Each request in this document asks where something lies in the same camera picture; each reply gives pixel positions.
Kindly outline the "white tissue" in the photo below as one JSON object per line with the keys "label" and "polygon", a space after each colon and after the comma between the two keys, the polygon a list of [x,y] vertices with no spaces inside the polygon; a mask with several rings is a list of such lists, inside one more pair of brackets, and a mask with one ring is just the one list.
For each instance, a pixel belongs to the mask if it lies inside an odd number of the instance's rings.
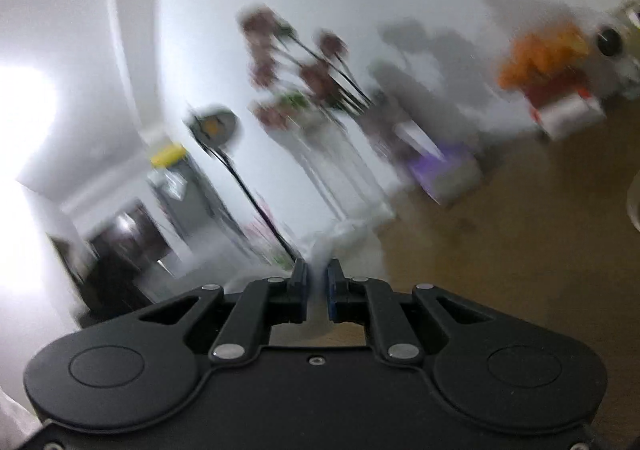
{"label": "white tissue", "polygon": [[305,254],[311,277],[320,282],[332,259],[346,277],[386,280],[385,255],[378,236],[364,222],[339,222],[322,232]]}

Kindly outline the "purple tissue pack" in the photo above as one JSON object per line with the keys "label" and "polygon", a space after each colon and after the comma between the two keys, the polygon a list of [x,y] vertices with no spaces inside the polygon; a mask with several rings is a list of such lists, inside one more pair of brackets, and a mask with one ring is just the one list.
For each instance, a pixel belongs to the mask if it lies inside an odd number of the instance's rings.
{"label": "purple tissue pack", "polygon": [[439,146],[415,122],[400,123],[394,132],[413,150],[406,162],[409,175],[439,205],[457,201],[482,182],[480,164],[466,144]]}

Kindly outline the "dark wooden door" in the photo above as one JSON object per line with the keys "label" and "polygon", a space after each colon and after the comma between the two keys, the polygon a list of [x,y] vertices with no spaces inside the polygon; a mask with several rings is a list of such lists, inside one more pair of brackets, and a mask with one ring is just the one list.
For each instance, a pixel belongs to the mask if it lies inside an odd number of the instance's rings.
{"label": "dark wooden door", "polygon": [[110,218],[89,239],[74,245],[60,236],[50,241],[81,301],[74,312],[86,328],[150,306],[138,283],[171,253],[144,204],[137,200]]}

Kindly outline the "black floor lamp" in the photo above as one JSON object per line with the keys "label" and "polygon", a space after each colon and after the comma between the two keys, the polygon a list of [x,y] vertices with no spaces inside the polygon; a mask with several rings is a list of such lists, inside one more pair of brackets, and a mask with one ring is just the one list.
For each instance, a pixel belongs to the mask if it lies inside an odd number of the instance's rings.
{"label": "black floor lamp", "polygon": [[296,249],[285,240],[285,237],[282,236],[271,217],[258,203],[228,153],[233,141],[240,133],[240,121],[238,117],[230,109],[216,108],[216,106],[214,106],[202,112],[191,111],[184,120],[184,124],[200,148],[211,158],[216,158],[216,160],[224,166],[240,190],[244,193],[244,196],[246,196],[255,212],[262,218],[268,231],[280,245],[280,248],[282,248],[290,261],[296,264],[297,259],[299,259],[299,254]]}

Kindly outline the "dried flowers bouquet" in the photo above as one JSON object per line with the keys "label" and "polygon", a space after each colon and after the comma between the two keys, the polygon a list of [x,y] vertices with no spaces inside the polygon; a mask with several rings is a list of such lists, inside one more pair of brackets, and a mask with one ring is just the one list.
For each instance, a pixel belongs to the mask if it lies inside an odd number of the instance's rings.
{"label": "dried flowers bouquet", "polygon": [[358,116],[374,106],[346,62],[344,40],[329,30],[307,45],[294,26],[266,6],[238,15],[250,55],[250,84],[265,97],[252,113],[265,129],[287,129],[313,113]]}

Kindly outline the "red and white boxes stack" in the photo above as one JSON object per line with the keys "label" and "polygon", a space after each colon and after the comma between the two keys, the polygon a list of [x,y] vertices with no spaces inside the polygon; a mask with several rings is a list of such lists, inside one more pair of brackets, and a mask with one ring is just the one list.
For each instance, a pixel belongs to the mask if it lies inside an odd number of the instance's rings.
{"label": "red and white boxes stack", "polygon": [[561,140],[605,119],[586,73],[566,70],[524,90],[529,113],[549,140]]}

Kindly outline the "beige ceramic mug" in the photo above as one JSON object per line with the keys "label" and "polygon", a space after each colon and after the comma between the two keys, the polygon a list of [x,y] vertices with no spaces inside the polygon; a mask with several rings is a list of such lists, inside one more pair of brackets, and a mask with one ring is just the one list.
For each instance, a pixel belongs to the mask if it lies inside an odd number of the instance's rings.
{"label": "beige ceramic mug", "polygon": [[630,186],[627,192],[626,211],[631,225],[633,225],[637,231],[640,231],[639,207],[639,188]]}

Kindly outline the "clear clamshell with orange snacks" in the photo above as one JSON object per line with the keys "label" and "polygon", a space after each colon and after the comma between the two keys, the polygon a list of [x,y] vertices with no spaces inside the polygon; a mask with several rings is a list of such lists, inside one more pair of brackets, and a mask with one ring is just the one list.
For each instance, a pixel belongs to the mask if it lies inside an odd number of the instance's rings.
{"label": "clear clamshell with orange snacks", "polygon": [[511,40],[497,83],[504,90],[524,89],[579,66],[589,54],[588,38],[573,21],[536,28]]}

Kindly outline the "white astronaut figurine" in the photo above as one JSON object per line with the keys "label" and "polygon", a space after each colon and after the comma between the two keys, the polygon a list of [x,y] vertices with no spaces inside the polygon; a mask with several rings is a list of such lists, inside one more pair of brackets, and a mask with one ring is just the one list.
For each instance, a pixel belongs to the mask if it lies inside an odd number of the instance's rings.
{"label": "white astronaut figurine", "polygon": [[620,94],[628,100],[639,98],[639,29],[632,25],[602,25],[596,46],[613,63]]}

